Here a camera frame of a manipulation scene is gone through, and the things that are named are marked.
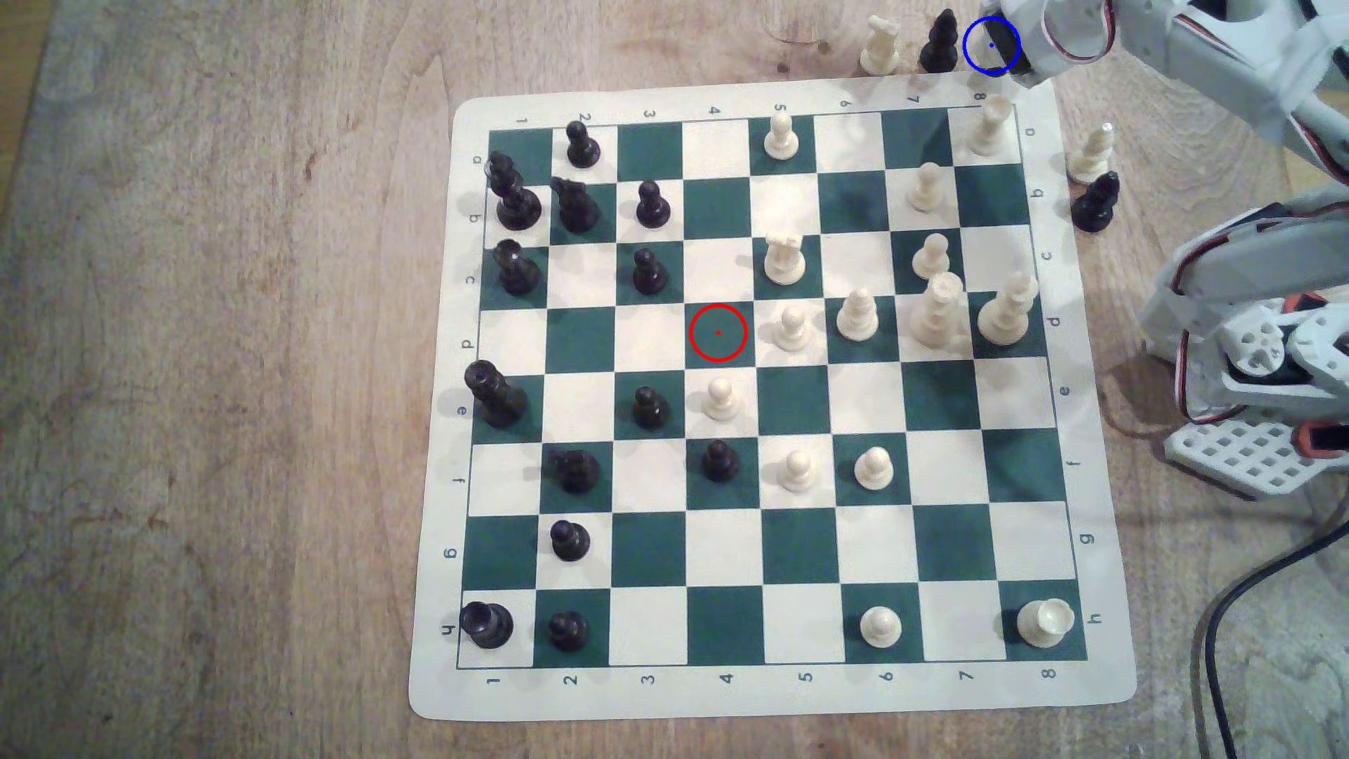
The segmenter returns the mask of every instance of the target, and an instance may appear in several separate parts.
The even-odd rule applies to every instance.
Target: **chessboard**
[[[1002,147],[967,147],[979,108],[1013,102]],[[792,116],[799,148],[764,148],[770,116]],[[568,160],[580,120],[599,160]],[[541,200],[541,218],[505,228],[484,166],[499,151]],[[923,163],[940,204],[905,193]],[[550,177],[585,182],[599,220],[560,222]],[[635,218],[658,183],[670,217]],[[1105,704],[1136,688],[1124,573],[1106,477],[1083,287],[1068,222],[1054,89],[981,74],[739,84],[465,102],[452,132],[425,507],[409,694],[429,719],[522,721],[989,709]],[[911,260],[948,240],[966,324],[928,348],[909,333],[925,280]],[[766,237],[801,237],[805,274],[764,272]],[[513,295],[492,248],[503,239],[540,270]],[[649,248],[669,272],[633,283]],[[1029,328],[1000,346],[978,309],[1016,271],[1040,295]],[[866,287],[877,332],[835,328]],[[782,309],[812,340],[784,351]],[[465,387],[490,360],[527,407],[494,427]],[[724,376],[741,413],[703,413]],[[668,422],[646,430],[634,392],[656,390]],[[739,475],[700,468],[712,439]],[[865,489],[854,462],[884,448],[894,476]],[[585,452],[599,479],[564,489],[554,452]],[[780,484],[791,452],[819,475]],[[590,535],[558,559],[550,526]],[[1017,612],[1067,603],[1056,646],[1029,646]],[[484,648],[460,630],[465,604],[513,620]],[[893,609],[898,640],[869,646],[859,617]],[[558,612],[588,623],[564,652]]]

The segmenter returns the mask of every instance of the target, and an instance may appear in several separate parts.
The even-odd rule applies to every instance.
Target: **wood grain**
[[[1190,756],[1195,630],[1330,516],[1160,461],[1135,313],[1168,249],[1287,193],[1280,154],[1124,53],[1059,80],[1120,129],[1081,236],[1140,688],[1125,704],[468,725],[407,706],[449,123],[465,98],[857,73],[871,4],[70,1],[0,236],[3,756]],[[897,12],[916,61],[932,0]],[[975,4],[956,11],[973,19]],[[788,39],[793,42],[781,42]],[[1341,547],[1224,626],[1249,756],[1345,754]]]

